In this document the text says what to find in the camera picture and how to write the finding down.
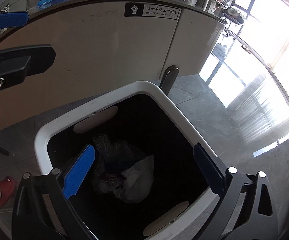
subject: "white plastic bag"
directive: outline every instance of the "white plastic bag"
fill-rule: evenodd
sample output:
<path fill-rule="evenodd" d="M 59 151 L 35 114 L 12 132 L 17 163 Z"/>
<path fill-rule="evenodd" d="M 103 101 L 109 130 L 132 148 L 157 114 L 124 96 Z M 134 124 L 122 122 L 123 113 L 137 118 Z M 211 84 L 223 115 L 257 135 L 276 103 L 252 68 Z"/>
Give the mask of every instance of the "white plastic bag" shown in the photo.
<path fill-rule="evenodd" d="M 108 193 L 123 183 L 122 172 L 145 158 L 134 145 L 120 140 L 111 143 L 107 134 L 95 136 L 94 144 L 99 152 L 92 187 L 97 194 Z"/>
<path fill-rule="evenodd" d="M 126 178 L 118 189 L 113 190 L 116 198 L 125 203 L 139 203 L 150 193 L 153 183 L 153 155 L 135 163 L 121 174 Z"/>

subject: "fist icon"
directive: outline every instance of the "fist icon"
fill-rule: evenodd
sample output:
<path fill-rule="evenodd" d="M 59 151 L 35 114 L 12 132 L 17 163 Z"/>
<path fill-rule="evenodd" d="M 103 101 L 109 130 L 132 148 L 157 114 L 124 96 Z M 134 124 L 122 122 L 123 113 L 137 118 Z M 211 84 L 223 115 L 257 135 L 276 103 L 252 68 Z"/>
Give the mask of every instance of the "fist icon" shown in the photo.
<path fill-rule="evenodd" d="M 132 10 L 132 14 L 136 14 L 138 7 L 134 5 L 131 7 L 131 10 Z"/>

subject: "trash can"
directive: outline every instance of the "trash can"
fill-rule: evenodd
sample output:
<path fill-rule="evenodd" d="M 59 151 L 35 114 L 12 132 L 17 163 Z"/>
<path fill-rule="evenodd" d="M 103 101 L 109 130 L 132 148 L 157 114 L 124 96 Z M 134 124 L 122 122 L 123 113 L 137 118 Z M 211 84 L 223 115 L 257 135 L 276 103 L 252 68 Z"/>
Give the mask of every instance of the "trash can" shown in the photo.
<path fill-rule="evenodd" d="M 97 239 L 172 239 L 216 197 L 193 158 L 193 147 L 200 143 L 209 155 L 214 152 L 169 98 L 146 81 L 102 95 L 43 126 L 35 138 L 41 173 L 64 167 L 86 144 L 94 145 L 94 136 L 104 133 L 111 142 L 125 140 L 146 156 L 153 155 L 154 179 L 143 201 L 125 203 L 94 191 L 93 163 L 69 201 Z M 188 207 L 168 221 L 179 204 Z M 155 229 L 144 233 L 148 225 Z"/>

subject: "red slipper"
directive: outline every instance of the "red slipper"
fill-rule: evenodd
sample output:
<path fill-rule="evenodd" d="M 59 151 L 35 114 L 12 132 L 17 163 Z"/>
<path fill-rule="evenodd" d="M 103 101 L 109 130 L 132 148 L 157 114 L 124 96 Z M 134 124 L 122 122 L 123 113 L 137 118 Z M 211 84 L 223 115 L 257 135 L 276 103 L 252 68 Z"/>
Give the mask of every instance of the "red slipper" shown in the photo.
<path fill-rule="evenodd" d="M 15 181 L 12 177 L 8 176 L 5 178 L 5 180 L 0 181 L 0 191 L 0 208 L 2 208 L 4 205 L 6 205 L 13 192 L 15 191 Z"/>

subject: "tiled floor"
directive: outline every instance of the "tiled floor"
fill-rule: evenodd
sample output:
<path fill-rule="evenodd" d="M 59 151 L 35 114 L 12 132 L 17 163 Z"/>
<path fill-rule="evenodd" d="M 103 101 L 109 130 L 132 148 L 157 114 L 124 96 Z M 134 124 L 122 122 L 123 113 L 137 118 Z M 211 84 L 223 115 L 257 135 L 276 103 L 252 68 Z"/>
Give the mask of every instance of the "tiled floor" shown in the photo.
<path fill-rule="evenodd" d="M 289 211 L 289 106 L 263 65 L 240 45 L 221 36 L 200 74 L 178 77 L 168 96 L 226 165 L 244 173 L 266 172 L 281 231 Z M 39 128 L 91 99 L 0 131 L 0 146 L 11 153 L 0 155 L 0 180 L 11 175 L 19 182 L 28 171 L 38 175 L 33 143 Z M 191 239 L 214 205 L 174 239 Z"/>

